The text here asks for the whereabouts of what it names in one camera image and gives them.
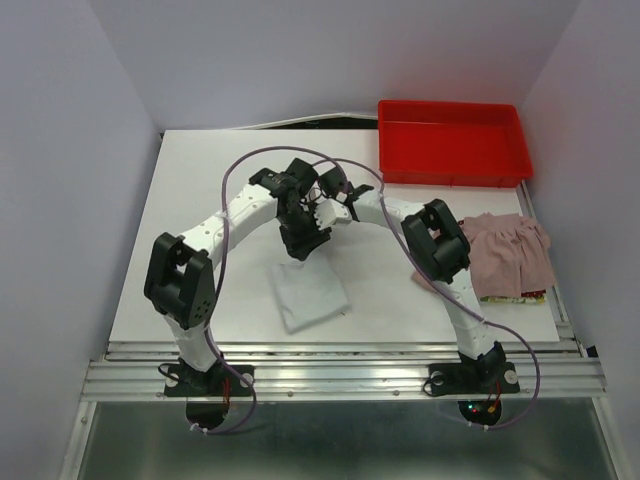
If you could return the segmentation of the white skirt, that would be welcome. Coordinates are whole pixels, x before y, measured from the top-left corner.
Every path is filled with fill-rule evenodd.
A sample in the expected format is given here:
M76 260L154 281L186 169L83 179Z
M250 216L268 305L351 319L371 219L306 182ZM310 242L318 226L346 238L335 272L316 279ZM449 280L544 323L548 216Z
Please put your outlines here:
M289 334L307 330L351 310L346 290L322 252L313 252L304 261L272 266L269 279Z

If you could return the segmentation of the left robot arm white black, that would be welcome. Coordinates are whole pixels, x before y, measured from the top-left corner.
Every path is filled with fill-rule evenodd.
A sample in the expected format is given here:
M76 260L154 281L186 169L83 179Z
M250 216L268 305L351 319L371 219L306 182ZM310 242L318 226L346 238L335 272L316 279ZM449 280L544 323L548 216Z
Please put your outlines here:
M165 232L153 243L144 295L161 314L187 366L188 382L199 393L215 392L225 362L211 338L210 322L221 293L230 251L262 225L276 220L287 253L305 260L327 242L332 226L349 218L341 181L311 198L320 176L294 159L281 172L263 168L220 211L179 234Z

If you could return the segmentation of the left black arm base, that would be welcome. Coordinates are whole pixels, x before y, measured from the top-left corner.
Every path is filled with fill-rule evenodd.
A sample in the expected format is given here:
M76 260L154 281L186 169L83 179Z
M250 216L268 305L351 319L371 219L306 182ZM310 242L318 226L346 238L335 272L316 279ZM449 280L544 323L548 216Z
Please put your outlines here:
M214 364L207 372L194 370L182 359L161 363L158 373L165 381L163 395L186 401L185 416L192 430L204 434L220 434L236 430L246 422L225 426L234 398L251 398L248 382L253 381L253 365L233 365L243 377L240 380L224 366Z

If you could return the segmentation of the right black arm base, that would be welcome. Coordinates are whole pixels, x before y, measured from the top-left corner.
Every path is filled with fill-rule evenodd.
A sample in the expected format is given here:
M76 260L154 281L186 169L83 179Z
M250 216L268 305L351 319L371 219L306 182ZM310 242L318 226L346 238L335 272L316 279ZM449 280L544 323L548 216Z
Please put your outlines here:
M478 359L463 354L459 357L459 363L428 365L422 392L432 398L479 395L481 399L458 401L461 415L472 425L496 427L503 410L502 396L521 391L514 364L506 360L499 342Z

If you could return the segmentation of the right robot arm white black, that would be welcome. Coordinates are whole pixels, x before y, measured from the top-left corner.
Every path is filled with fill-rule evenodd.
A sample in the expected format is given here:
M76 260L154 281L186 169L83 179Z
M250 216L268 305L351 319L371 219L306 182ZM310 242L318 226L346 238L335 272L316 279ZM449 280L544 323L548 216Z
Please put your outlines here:
M491 384L506 355L482 317L471 281L470 243L447 204L408 202L383 188L355 187L337 167L320 176L319 186L328 198L317 210L322 226L355 221L391 231L417 273L443 299L462 362L461 381L472 390Z

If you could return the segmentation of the red plastic tray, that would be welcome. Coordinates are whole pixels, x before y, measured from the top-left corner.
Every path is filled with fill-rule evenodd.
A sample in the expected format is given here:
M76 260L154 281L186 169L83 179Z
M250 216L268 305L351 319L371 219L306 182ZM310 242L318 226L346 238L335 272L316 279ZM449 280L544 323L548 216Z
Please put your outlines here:
M378 136L387 183L515 188L534 174L508 104L382 100Z

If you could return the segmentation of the pink pleated skirt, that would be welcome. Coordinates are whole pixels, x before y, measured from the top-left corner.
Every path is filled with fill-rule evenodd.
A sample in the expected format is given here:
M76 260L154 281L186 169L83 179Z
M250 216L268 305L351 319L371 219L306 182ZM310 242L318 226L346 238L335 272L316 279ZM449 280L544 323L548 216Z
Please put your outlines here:
M484 213L459 221L471 246L470 273L476 295L518 297L556 283L551 240L533 218Z

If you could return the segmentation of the yellow green skirt underneath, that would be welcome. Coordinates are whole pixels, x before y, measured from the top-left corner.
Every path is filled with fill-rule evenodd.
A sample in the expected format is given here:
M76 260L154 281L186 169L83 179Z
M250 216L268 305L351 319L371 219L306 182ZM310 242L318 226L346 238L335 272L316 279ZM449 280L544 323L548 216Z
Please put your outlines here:
M508 296L485 296L480 301L484 303L500 303L500 304L542 304L547 299L545 290L523 292L518 297Z

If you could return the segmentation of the aluminium rail frame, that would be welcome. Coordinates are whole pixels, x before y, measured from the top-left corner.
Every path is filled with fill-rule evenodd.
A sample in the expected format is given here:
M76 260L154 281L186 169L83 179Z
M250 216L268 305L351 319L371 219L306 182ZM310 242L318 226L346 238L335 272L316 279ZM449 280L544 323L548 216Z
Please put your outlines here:
M411 279L392 234L338 228L327 250L351 310L288 334L267 272L286 256L275 224L230 255L213 320L230 362L255 369L257 398L231 404L236 434L192 430L164 395L176 358L168 326L142 296L152 241L214 213L219 186L149 191L105 354L91 363L64 479L617 479L600 362L577 341L556 293L541 304L488 304L521 390L507 427L466 424L453 397L424 394L428 367L454 362L442 302Z

